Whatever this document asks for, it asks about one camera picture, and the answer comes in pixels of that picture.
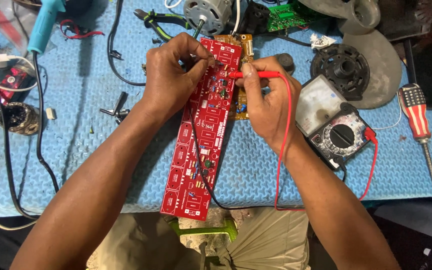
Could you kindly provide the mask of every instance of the red probe wire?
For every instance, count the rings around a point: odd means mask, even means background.
[[[274,209],[276,209],[277,211],[306,211],[305,209],[297,209],[297,208],[278,208],[278,196],[279,196],[279,175],[281,172],[281,162],[283,160],[283,150],[286,144],[286,139],[288,138],[288,132],[290,130],[290,125],[291,125],[291,87],[290,87],[290,83],[288,81],[288,79],[281,73],[279,73],[279,71],[258,71],[258,76],[260,78],[276,78],[279,77],[281,79],[283,79],[284,83],[286,84],[286,89],[287,89],[287,103],[288,103],[288,110],[287,110],[287,121],[286,121],[286,130],[284,132],[284,137],[283,137],[283,144],[281,145],[281,150],[279,151],[279,158],[278,158],[278,162],[277,162],[277,174],[276,174],[276,197],[274,198]],[[243,73],[239,72],[239,71],[233,71],[230,72],[228,74],[228,77],[230,78],[243,78]],[[368,183],[366,184],[366,189],[364,190],[363,195],[359,198],[359,200],[363,200],[363,198],[366,196],[366,194],[368,193],[370,184],[371,184],[371,179],[373,177],[373,172],[375,170],[375,165],[376,165],[376,157],[378,155],[378,140],[376,139],[376,133],[369,127],[366,128],[366,130],[364,131],[364,136],[366,137],[367,140],[371,140],[371,142],[373,142],[375,148],[374,148],[374,157],[372,160],[372,166],[371,166],[371,171],[369,173],[369,179],[368,179]]]

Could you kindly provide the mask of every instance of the blue mat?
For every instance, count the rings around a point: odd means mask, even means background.
[[[116,1],[101,1],[103,4],[93,6],[87,18],[78,22],[108,34],[114,20]],[[142,21],[133,15],[136,8],[146,11],[154,9],[157,12],[167,12],[167,9],[163,0],[127,0],[123,4],[114,49],[122,53],[124,61],[115,60],[115,63],[119,72],[129,80],[144,82],[146,77],[141,64],[146,62],[146,52],[158,44],[151,42],[152,38],[157,37],[153,30],[144,28]],[[174,11],[181,13],[182,9],[181,5]],[[89,18],[98,13],[101,15],[91,22]],[[162,26],[172,35],[183,29],[168,24]],[[312,33],[325,34],[326,29],[327,25],[324,24],[312,25],[308,31],[296,31],[290,37],[307,42]],[[121,91],[129,93],[124,108],[131,108],[141,99],[144,88],[125,84],[111,72],[106,59],[105,36],[65,40],[56,30],[51,42],[54,48],[47,51],[39,62],[46,74],[43,78],[43,84],[47,84],[45,107],[55,109],[57,120],[47,122],[42,152],[56,174],[59,185],[62,185],[116,128],[114,118],[100,113],[99,108],[112,108]],[[0,44],[11,51],[11,46],[1,36]],[[255,38],[253,44],[255,58],[289,52],[296,65],[293,76],[301,83],[309,80],[310,61],[314,56],[310,48],[260,37]],[[404,68],[401,85],[407,81]],[[26,102],[37,106],[36,90],[31,91]],[[372,127],[391,126],[398,120],[398,102],[393,99],[381,108],[361,110],[360,114]],[[432,131],[432,111],[427,116]],[[94,134],[89,133],[91,119]],[[148,146],[135,171],[123,212],[159,210],[180,119],[181,114],[171,118]],[[432,184],[423,151],[412,139],[406,117],[403,115],[399,125],[377,133],[380,151],[365,199],[432,197]],[[12,216],[18,213],[10,198],[2,145],[3,132],[0,128],[0,216]],[[47,172],[36,157],[36,137],[10,134],[10,145],[16,191],[21,198],[21,205],[29,212],[41,213],[53,198],[54,190]],[[432,139],[429,146],[432,155]],[[374,146],[369,145],[347,164],[346,184],[358,197],[366,186],[373,153]],[[277,156],[253,132],[249,120],[230,122],[215,195],[227,206],[272,205],[277,162]],[[301,203],[298,190],[286,170],[282,171],[280,189],[281,204]]]

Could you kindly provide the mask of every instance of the pliers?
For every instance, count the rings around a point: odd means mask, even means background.
[[[164,42],[168,42],[173,37],[159,27],[158,23],[166,23],[166,24],[176,24],[178,26],[183,27],[186,30],[192,29],[191,25],[186,21],[185,18],[175,15],[175,14],[166,14],[166,13],[156,13],[154,10],[150,12],[145,12],[141,9],[136,9],[134,11],[134,15],[138,17],[140,20],[144,21],[144,26],[146,28],[153,28],[156,34],[164,40]]]

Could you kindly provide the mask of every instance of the green circuit board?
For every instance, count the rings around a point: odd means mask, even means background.
[[[297,27],[327,18],[326,15],[314,11],[298,1],[270,7],[269,11],[271,12],[268,21],[269,32]]]

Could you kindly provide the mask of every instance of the round black gear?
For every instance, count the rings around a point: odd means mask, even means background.
[[[311,77],[324,75],[347,101],[360,101],[369,83],[369,65],[363,54],[346,44],[319,50],[311,62]]]

